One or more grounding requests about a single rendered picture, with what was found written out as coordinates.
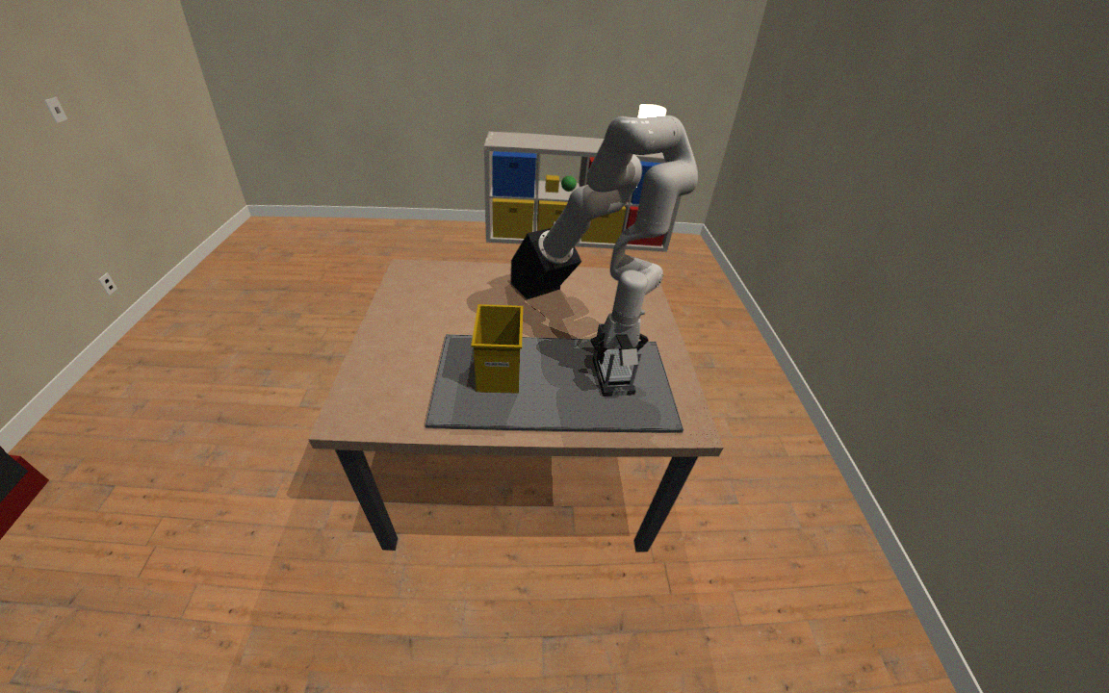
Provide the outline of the yellow plastics bin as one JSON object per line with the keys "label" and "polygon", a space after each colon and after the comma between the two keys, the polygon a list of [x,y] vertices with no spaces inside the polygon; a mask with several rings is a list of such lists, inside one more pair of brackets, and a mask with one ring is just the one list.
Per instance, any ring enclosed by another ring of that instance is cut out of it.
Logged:
{"label": "yellow plastics bin", "polygon": [[477,393],[519,393],[521,335],[523,306],[478,305],[472,342]]}

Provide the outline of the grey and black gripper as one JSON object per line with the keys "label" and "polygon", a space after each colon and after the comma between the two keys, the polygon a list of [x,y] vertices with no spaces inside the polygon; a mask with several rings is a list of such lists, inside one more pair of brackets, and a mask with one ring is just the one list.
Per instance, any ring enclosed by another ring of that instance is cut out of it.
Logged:
{"label": "grey and black gripper", "polygon": [[[607,316],[602,335],[597,335],[597,337],[591,338],[591,345],[598,351],[597,360],[599,360],[600,364],[603,364],[604,361],[607,349],[621,349],[619,342],[617,342],[615,335],[625,335],[625,334],[628,334],[628,337],[632,343],[632,346],[637,347],[637,351],[642,349],[644,347],[644,344],[647,344],[648,342],[647,335],[641,334],[641,319],[639,319],[639,322],[635,322],[635,324],[625,325],[619,322],[614,322],[610,313],[610,315]],[[639,338],[639,335],[641,335],[641,338]],[[597,344],[598,342],[602,343]]]}

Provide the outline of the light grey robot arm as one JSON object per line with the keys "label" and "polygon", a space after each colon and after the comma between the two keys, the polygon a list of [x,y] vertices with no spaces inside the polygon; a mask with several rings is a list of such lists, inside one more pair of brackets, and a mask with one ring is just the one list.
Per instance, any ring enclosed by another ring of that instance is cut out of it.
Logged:
{"label": "light grey robot arm", "polygon": [[545,259],[554,264],[571,259],[572,248],[588,231],[590,220],[615,214],[628,203],[642,174],[635,155],[661,152],[668,163],[657,164],[644,174],[635,224],[620,234],[611,256],[610,275],[619,281],[611,315],[614,322],[625,325],[641,319],[644,296],[663,281],[659,265],[625,255],[628,242],[663,236],[672,222],[675,198],[696,188],[694,152],[674,115],[614,118],[588,170],[588,185],[574,188],[551,231],[538,240]]}

